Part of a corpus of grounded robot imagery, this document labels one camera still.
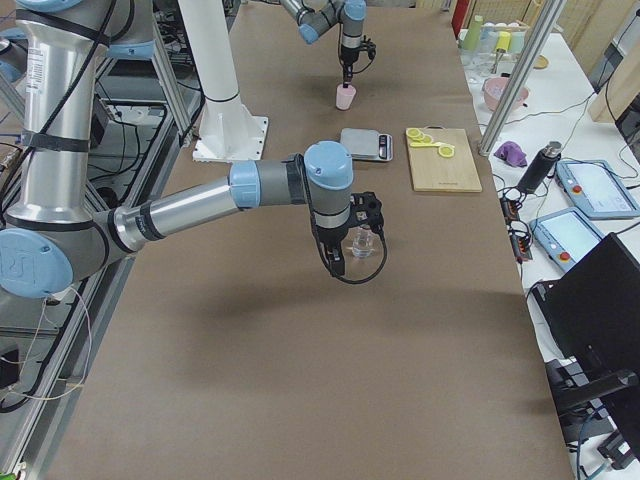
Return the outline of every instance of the wooden cutting board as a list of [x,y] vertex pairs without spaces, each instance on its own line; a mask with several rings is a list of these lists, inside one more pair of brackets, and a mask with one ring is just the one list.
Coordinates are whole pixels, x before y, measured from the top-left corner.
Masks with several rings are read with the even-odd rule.
[[413,189],[417,192],[481,192],[482,185],[471,155],[467,133],[455,128],[421,128],[435,142],[455,146],[452,158],[443,158],[437,148],[414,148],[406,136]]

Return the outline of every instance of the blue joint cap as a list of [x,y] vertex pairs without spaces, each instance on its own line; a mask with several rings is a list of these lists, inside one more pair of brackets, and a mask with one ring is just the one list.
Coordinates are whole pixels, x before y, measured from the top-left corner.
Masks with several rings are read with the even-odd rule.
[[363,21],[367,16],[365,0],[347,0],[344,4],[344,14],[355,22]]
[[0,60],[0,73],[2,73],[2,76],[6,78],[7,81],[9,81],[10,83],[15,82],[22,76],[22,73],[20,73],[20,70],[18,70],[13,65],[9,65],[8,63],[3,62],[1,60]]
[[153,58],[155,42],[115,44],[107,50],[107,57],[116,60],[149,60]]
[[22,228],[0,231],[0,285],[14,295],[44,298],[73,281],[67,256],[42,235]]
[[16,0],[16,3],[34,12],[55,13],[75,7],[84,0]]
[[338,142],[322,141],[304,153],[307,177],[326,190],[344,190],[353,183],[353,161]]
[[24,33],[24,30],[22,30],[19,27],[12,27],[12,28],[7,28],[6,30],[2,30],[0,32],[0,37],[4,37],[7,40],[12,40],[12,41],[26,40],[27,34]]
[[316,32],[316,30],[311,25],[307,25],[306,23],[303,23],[298,27],[298,32],[300,32],[300,36],[304,39],[304,41],[307,42],[307,45],[315,43],[316,40],[320,38],[318,32]]
[[235,162],[231,165],[229,185],[238,208],[260,206],[260,175],[256,162]]

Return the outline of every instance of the robotic arm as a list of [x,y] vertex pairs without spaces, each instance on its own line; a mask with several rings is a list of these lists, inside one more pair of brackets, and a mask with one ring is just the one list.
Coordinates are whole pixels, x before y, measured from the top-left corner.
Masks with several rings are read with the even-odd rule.
[[[143,20],[151,18],[151,2],[18,4],[24,8],[18,10],[18,22],[29,37],[26,148],[20,200],[7,210],[7,228],[0,231],[0,285],[5,290],[46,297],[147,242],[258,206],[306,203],[323,263],[345,281],[340,244],[349,228],[366,223],[384,245],[381,203],[371,192],[351,193],[351,156],[335,142],[319,142],[304,157],[284,162],[238,162],[228,177],[213,183],[93,215],[84,196],[96,55],[107,52],[116,37],[120,43],[109,47],[113,51],[119,45],[116,56],[152,53],[148,45],[153,40],[141,33],[146,31]],[[82,18],[91,20],[81,23]]]
[[295,19],[300,35],[308,44],[314,43],[334,25],[341,25],[339,60],[345,86],[353,79],[353,65],[360,52],[366,51],[369,61],[373,62],[376,45],[362,35],[367,13],[365,0],[329,0],[317,12],[307,7],[304,0],[281,0],[281,3]]

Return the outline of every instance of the black monitor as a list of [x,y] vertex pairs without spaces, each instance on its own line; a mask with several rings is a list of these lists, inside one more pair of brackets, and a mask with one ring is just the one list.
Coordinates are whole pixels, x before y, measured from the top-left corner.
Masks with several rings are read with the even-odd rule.
[[[619,370],[640,375],[640,264],[615,234],[553,282],[543,311],[562,353],[576,358],[589,381]],[[640,387],[601,400],[640,458]]]

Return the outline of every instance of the purple cloth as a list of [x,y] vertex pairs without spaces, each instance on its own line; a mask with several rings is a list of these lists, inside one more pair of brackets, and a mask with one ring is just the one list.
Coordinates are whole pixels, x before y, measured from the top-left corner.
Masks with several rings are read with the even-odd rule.
[[493,155],[504,160],[512,167],[527,166],[527,154],[515,142],[504,142]]

